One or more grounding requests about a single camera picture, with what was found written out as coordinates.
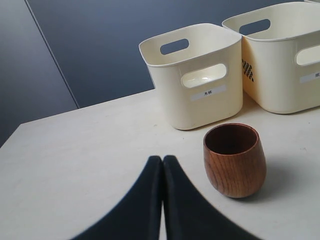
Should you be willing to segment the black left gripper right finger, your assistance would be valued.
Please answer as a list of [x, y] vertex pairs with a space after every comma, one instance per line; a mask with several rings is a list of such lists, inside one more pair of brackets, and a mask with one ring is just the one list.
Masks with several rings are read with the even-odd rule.
[[210, 204], [190, 181], [178, 159], [163, 159], [164, 218], [168, 240], [257, 240]]

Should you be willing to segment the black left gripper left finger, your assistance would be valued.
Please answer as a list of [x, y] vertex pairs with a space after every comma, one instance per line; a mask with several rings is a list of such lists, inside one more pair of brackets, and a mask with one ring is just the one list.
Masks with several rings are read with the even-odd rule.
[[163, 162], [153, 155], [125, 196], [74, 240], [158, 240], [162, 217]]

